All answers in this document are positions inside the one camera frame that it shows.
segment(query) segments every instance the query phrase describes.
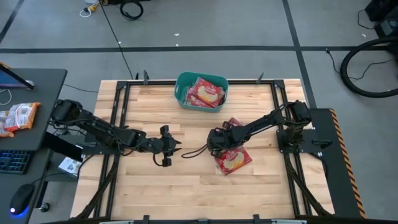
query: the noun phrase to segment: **yellow black hazard stripe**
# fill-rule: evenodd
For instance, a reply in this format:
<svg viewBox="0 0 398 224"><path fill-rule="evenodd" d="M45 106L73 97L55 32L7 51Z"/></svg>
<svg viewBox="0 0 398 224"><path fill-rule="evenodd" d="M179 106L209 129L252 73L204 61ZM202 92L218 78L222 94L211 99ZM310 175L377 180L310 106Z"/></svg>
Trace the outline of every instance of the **yellow black hazard stripe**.
<svg viewBox="0 0 398 224"><path fill-rule="evenodd" d="M344 161L346 162L346 167L347 167L348 175L349 175L349 178L350 178L350 181L351 181L351 185L353 186L354 196L355 196L355 199L356 199L356 204L358 205L358 208L359 208L359 214L363 218L366 218L365 211L364 211L363 205L362 205L362 200L361 200L361 197L359 196L358 187L357 187L356 182L355 182L353 168L351 167L351 163L349 162L347 149L346 149L346 146L344 145L343 135L341 134L340 126L338 125L336 112L333 109L329 109L329 110L330 110L331 116L333 117L333 122L335 123L336 133L337 133L337 136L338 136L338 140L340 142L341 151L342 151L343 156L344 156Z"/></svg>

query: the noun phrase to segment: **monitor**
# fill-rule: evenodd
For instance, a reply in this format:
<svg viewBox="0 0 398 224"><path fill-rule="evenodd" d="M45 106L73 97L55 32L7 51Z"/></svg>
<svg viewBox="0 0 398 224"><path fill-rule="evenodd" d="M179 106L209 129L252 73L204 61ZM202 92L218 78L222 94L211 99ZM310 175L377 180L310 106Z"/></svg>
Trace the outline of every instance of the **monitor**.
<svg viewBox="0 0 398 224"><path fill-rule="evenodd" d="M0 89L27 88L33 90L34 84L10 71L0 64Z"/></svg>

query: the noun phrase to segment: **computer mouse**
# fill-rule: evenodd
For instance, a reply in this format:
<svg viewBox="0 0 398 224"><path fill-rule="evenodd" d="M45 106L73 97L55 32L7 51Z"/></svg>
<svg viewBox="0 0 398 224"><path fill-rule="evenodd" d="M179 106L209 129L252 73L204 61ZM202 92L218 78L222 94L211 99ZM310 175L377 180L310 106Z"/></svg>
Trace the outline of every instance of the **computer mouse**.
<svg viewBox="0 0 398 224"><path fill-rule="evenodd" d="M13 215L21 214L25 208L29 205L30 198L33 195L35 187L33 184L24 184L20 186L12 196L10 203L10 212Z"/></svg>

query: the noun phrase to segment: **laptop screen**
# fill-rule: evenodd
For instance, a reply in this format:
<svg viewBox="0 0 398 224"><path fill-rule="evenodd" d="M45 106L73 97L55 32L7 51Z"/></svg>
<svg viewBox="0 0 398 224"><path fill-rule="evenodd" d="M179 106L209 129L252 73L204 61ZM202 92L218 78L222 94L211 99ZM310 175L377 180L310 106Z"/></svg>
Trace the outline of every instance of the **laptop screen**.
<svg viewBox="0 0 398 224"><path fill-rule="evenodd" d="M10 76L6 72L0 70L0 89L4 88L15 88L15 87L26 87L24 84Z"/></svg>

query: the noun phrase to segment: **blue light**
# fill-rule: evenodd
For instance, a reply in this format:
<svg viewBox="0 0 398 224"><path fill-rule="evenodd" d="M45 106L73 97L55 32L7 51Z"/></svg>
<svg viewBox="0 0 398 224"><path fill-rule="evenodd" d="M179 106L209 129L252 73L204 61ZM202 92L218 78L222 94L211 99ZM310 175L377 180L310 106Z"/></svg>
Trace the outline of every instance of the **blue light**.
<svg viewBox="0 0 398 224"><path fill-rule="evenodd" d="M25 210L21 213L21 214L19 214L19 215L14 215L14 214L11 214L14 218L23 218L23 217L25 217L26 215L27 215L27 212L29 211L29 206L27 206L26 208L25 208Z"/></svg>

